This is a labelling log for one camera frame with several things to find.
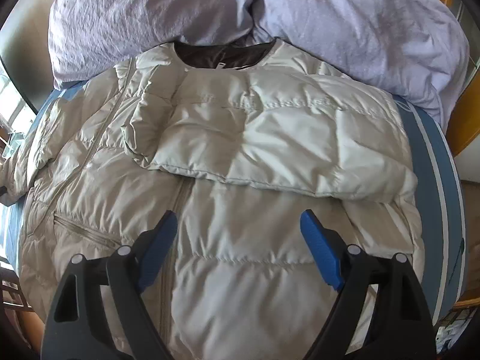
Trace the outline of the wooden glass wardrobe door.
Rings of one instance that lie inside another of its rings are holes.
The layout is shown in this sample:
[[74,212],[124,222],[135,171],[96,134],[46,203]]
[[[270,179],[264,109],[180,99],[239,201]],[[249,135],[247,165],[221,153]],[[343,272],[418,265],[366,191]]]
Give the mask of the wooden glass wardrobe door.
[[465,83],[448,125],[451,152],[459,155],[479,136],[479,26],[462,0],[440,0],[456,16],[469,42]]

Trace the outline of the black flat monitor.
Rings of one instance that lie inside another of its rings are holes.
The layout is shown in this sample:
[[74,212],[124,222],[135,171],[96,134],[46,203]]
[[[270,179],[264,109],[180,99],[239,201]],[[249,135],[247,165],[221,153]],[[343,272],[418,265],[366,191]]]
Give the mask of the black flat monitor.
[[1,27],[1,62],[34,112],[54,87],[47,32],[48,17],[41,14],[11,14]]

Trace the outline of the lavender duvet right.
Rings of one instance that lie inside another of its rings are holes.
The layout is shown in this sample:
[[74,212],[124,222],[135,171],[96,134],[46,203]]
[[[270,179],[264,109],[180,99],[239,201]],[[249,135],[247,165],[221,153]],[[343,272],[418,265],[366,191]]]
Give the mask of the lavender duvet right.
[[287,41],[448,125],[470,47],[439,0],[256,0],[251,13],[253,41]]

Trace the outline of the lavender pillow left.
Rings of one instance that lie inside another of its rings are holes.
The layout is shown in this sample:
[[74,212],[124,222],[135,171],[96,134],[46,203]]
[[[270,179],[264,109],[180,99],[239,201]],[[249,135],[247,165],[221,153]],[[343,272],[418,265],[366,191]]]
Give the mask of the lavender pillow left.
[[48,50],[56,89],[157,45],[224,45],[253,27],[254,0],[55,0]]

